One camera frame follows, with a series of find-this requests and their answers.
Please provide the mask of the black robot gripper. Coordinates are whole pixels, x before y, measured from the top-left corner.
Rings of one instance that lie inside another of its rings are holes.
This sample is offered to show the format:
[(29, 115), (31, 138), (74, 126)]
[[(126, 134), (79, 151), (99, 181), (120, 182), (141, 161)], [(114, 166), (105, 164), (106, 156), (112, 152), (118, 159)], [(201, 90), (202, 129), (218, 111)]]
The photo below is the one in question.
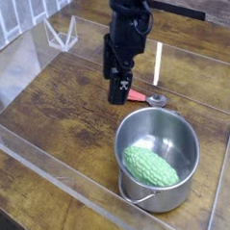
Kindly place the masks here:
[(110, 79), (108, 100), (112, 105), (124, 105), (132, 86), (134, 58), (144, 52), (147, 36), (152, 29), (152, 13), (137, 15), (113, 12), (110, 32), (104, 36), (104, 78)]

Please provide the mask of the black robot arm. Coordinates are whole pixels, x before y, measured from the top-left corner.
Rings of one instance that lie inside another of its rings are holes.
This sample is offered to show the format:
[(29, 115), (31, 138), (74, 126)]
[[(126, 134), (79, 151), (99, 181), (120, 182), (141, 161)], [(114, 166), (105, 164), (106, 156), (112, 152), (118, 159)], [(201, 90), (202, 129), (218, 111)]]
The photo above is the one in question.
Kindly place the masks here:
[(147, 0), (109, 0), (113, 10), (110, 33), (104, 35), (104, 78), (109, 102), (124, 105), (132, 86), (134, 58), (144, 52), (154, 23)]

